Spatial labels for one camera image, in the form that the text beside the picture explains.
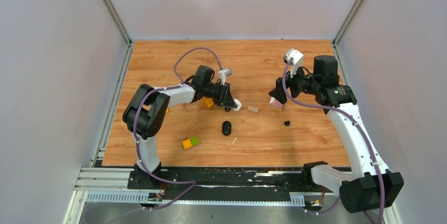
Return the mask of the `black oval case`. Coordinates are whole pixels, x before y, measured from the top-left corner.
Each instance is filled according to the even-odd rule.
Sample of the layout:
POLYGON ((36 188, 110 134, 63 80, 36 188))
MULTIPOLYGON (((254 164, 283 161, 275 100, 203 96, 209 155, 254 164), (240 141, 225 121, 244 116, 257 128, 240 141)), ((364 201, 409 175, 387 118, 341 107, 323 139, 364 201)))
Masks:
POLYGON ((231 122, 230 121, 224 121, 222 123, 221 131, 222 131, 223 135, 229 136, 231 134, 231 132, 232 132, 232 124, 231 124, 231 122))

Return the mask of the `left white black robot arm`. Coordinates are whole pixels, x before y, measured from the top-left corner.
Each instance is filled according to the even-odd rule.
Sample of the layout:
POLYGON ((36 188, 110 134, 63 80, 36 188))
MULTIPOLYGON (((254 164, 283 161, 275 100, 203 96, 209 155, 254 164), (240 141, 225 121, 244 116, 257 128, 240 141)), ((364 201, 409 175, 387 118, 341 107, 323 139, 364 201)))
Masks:
POLYGON ((151 87, 142 84, 125 109, 122 120, 133 134, 137 161, 131 179, 149 189, 157 188, 161 179, 161 161, 157 152, 157 134, 168 108, 210 98, 216 106, 240 110, 241 102, 232 97, 227 78, 231 69, 215 72, 201 65, 196 73, 178 85, 151 87))

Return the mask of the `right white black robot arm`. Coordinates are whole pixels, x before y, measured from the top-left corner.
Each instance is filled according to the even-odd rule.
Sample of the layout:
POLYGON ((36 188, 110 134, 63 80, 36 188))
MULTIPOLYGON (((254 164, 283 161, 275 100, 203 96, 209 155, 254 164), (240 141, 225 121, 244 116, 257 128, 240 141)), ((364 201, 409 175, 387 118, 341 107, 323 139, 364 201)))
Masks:
POLYGON ((303 166, 301 184, 314 191, 322 186, 336 193, 349 213, 391 207, 404 186, 399 172, 392 172, 373 145, 363 126, 353 90, 339 82, 334 56, 314 57, 313 70, 302 66, 303 55, 293 50, 284 56, 283 74, 269 96, 285 104, 292 101, 307 108, 323 110, 335 126, 348 155, 351 174, 327 162, 303 166))

